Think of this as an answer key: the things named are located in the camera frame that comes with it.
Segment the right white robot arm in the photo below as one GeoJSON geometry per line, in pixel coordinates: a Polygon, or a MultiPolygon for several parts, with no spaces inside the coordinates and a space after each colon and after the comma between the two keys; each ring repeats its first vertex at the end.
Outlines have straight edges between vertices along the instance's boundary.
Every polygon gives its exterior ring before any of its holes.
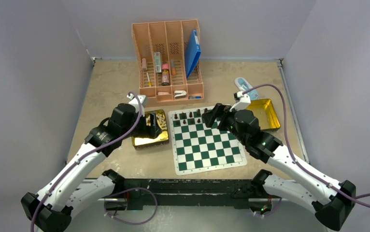
{"type": "Polygon", "coordinates": [[[325,227],[339,231],[355,206],[348,199],[356,194],[356,186],[349,180],[338,181],[303,161],[281,140],[263,131],[259,120],[250,110],[234,110],[218,103],[213,109],[203,109],[202,122],[230,132],[244,146],[249,155],[288,174],[294,183],[284,184],[269,171],[260,171],[251,184],[252,192],[262,197],[266,193],[294,202],[314,213],[325,227]]]}

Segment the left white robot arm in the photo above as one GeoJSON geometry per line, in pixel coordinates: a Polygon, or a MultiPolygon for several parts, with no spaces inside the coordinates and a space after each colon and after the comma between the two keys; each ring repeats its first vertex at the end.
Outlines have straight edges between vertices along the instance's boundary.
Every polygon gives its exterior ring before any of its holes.
{"type": "Polygon", "coordinates": [[[113,170],[79,186],[125,138],[155,139],[161,133],[156,114],[146,115],[142,104],[119,104],[110,117],[89,132],[76,155],[52,181],[37,193],[28,192],[22,197],[22,207],[31,221],[30,231],[63,232],[73,217],[98,199],[141,191],[142,187],[126,187],[126,179],[113,170]]]}

